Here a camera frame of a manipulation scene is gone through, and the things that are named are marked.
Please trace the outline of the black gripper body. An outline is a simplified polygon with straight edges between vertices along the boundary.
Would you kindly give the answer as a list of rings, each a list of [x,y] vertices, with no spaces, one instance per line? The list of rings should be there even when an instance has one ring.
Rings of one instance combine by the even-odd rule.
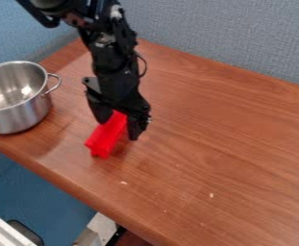
[[[95,76],[83,78],[85,99],[88,96],[93,97],[127,116],[150,116],[150,103],[139,91],[139,63],[128,61],[122,67],[112,69],[111,63],[104,66],[93,62],[92,71]]]

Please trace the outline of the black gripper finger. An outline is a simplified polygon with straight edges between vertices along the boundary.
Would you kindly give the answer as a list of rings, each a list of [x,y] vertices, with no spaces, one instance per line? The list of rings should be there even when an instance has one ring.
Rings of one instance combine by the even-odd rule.
[[[135,141],[140,134],[147,130],[151,117],[148,115],[142,117],[128,116],[127,117],[127,133],[128,139]]]
[[[93,97],[87,97],[87,103],[99,124],[106,124],[114,114],[114,110]]]

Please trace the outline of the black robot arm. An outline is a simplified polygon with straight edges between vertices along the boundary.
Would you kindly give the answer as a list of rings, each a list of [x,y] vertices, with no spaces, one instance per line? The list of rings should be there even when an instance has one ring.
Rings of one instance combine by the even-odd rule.
[[[77,29],[92,57],[91,77],[83,79],[85,99],[99,124],[118,111],[126,115],[128,138],[135,140],[150,124],[150,102],[139,86],[148,71],[136,51],[131,29],[118,0],[16,0],[47,28],[65,23]]]

